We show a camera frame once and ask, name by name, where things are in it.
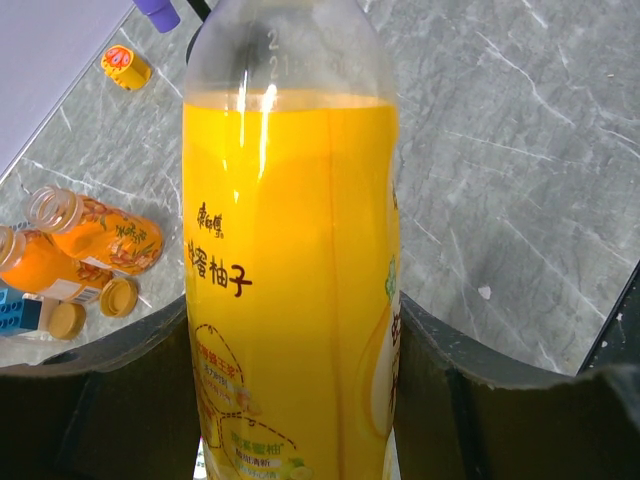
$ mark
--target orange cap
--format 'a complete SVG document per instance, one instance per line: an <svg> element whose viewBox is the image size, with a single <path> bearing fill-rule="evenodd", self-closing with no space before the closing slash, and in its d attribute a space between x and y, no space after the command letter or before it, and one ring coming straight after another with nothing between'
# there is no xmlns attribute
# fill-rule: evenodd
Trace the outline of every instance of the orange cap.
<svg viewBox="0 0 640 480"><path fill-rule="evenodd" d="M109 48L100 60L105 75L126 90L142 88L151 77L151 68L140 55L122 45Z"/></svg>
<svg viewBox="0 0 640 480"><path fill-rule="evenodd" d="M116 277L109 281L100 294L100 311L107 317L129 315L138 303L138 286L133 280Z"/></svg>

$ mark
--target bottle opening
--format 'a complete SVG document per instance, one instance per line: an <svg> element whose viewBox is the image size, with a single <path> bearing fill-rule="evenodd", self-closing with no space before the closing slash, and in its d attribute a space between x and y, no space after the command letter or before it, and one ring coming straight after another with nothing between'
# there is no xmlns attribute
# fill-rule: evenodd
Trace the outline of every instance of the bottle opening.
<svg viewBox="0 0 640 480"><path fill-rule="evenodd" d="M31 195L24 214L43 232L65 233L80 221L82 207L82 200L73 192L47 185Z"/></svg>
<svg viewBox="0 0 640 480"><path fill-rule="evenodd" d="M22 258L27 241L20 232L0 226L0 272L11 270Z"/></svg>

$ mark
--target yellow label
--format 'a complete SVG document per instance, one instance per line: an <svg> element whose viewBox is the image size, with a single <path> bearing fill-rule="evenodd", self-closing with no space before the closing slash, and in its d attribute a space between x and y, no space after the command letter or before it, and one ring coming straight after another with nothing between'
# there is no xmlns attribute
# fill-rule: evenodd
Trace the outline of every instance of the yellow label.
<svg viewBox="0 0 640 480"><path fill-rule="evenodd" d="M215 96L184 107L187 305L209 478L382 479L400 332L395 108L251 100L265 113L225 111Z"/></svg>

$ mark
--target gray marble countertop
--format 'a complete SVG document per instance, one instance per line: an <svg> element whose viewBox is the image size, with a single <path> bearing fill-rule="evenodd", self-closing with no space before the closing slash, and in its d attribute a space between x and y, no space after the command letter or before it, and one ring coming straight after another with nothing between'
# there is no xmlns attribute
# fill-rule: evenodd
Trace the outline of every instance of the gray marble countertop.
<svg viewBox="0 0 640 480"><path fill-rule="evenodd" d="M122 90L96 60L0 186L2 224L54 183L165 230L134 315L96 313L64 348L183 292L181 85L199 20L175 3L173 32L134 11L109 42L146 58L150 83ZM498 351L575 373L640 258L637 0L361 3L395 61L403 289ZM0 365L59 348L24 358L0 340Z"/></svg>

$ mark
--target orange drink bottle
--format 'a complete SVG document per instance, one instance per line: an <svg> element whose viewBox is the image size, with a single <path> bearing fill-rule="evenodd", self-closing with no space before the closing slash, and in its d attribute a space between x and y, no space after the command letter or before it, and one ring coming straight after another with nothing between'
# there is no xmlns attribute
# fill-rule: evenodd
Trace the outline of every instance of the orange drink bottle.
<svg viewBox="0 0 640 480"><path fill-rule="evenodd" d="M389 480L393 74L356 0L220 0L183 108L186 300L222 480Z"/></svg>
<svg viewBox="0 0 640 480"><path fill-rule="evenodd" d="M25 214L71 258L126 275L151 268L163 247L154 222L48 185L29 199Z"/></svg>
<svg viewBox="0 0 640 480"><path fill-rule="evenodd" d="M113 273L65 255L38 230L14 232L0 226L0 278L23 292L87 303L98 297Z"/></svg>

